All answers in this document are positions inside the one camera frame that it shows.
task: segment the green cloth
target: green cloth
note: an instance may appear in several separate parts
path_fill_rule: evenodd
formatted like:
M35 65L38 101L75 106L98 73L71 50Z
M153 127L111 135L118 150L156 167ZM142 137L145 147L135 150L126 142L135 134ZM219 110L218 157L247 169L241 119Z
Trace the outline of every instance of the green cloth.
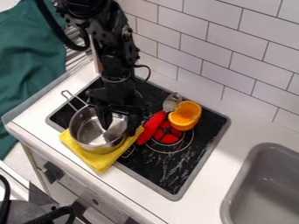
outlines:
M51 0L44 1L65 27ZM33 0L22 0L1 12L0 30L0 116L3 116L65 72L66 50ZM16 141L0 121L0 159L5 158Z

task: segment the yellow cloth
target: yellow cloth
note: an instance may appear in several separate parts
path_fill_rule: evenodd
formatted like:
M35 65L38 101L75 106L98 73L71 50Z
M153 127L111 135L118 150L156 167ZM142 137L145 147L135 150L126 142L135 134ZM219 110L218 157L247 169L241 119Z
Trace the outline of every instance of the yellow cloth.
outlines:
M69 129L62 132L59 135L59 139L67 148L80 157L86 164L91 166L95 171L103 173L135 142L141 133L143 133L143 127L139 127L134 136L128 137L119 149L107 154L94 154L84 150L72 139Z

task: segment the silver sink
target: silver sink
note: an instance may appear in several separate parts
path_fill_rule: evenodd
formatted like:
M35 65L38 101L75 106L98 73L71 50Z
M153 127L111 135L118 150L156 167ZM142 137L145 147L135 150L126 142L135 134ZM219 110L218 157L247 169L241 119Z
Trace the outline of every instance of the silver sink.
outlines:
M253 148L220 215L224 224L298 224L299 154L273 143Z

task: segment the black cable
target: black cable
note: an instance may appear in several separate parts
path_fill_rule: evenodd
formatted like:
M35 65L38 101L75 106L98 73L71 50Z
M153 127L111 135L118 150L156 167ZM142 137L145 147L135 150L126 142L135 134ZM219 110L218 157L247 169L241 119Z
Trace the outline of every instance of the black cable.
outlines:
M40 12L43 14L46 22L52 28L52 31L68 48L79 52L84 52L89 48L90 41L89 41L87 31L85 29L80 28L80 33L82 35L82 38L84 39L85 45L82 46L82 45L74 44L74 42L72 42L72 40L68 38L67 35L64 33L64 31L60 28L55 18L53 18L51 12L48 10L47 6L45 5L44 0L34 0L34 1L38 6Z
M146 79L144 80L138 80L134 77L134 81L137 81L139 83L145 83L147 82L149 79L150 79L150 76L151 76L151 70L150 70L150 67L149 66L145 66L145 65L134 65L135 68L141 68L141 67L145 67L149 70L149 74L148 74L148 77L146 77Z
M73 224L76 216L74 215L73 209L70 206L60 207L54 211L51 211L50 213L38 217L37 219L27 221L24 224L49 224L52 223L52 221L66 214L70 214L66 221L66 224Z
M2 175L0 175L0 180L3 182L5 189L3 202L0 207L0 223L6 223L7 215L10 209L10 183Z

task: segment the pot handle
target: pot handle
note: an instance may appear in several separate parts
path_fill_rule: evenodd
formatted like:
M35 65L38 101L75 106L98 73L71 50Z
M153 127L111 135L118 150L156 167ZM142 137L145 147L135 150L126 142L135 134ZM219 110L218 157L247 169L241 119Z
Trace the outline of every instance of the pot handle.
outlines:
M63 91L61 91L61 95L62 95L63 97L66 98L66 102L67 102L67 104L70 105L71 108L74 109L75 111L78 111L78 109L76 109L76 108L74 107L74 105L72 105L72 103L71 103L71 99L72 99L72 98L76 98L77 100L79 100L80 102L82 102L84 105L88 106L88 104L85 103L81 98L79 98L77 95L73 95L73 94L71 94L71 92L68 91L68 90L63 90Z

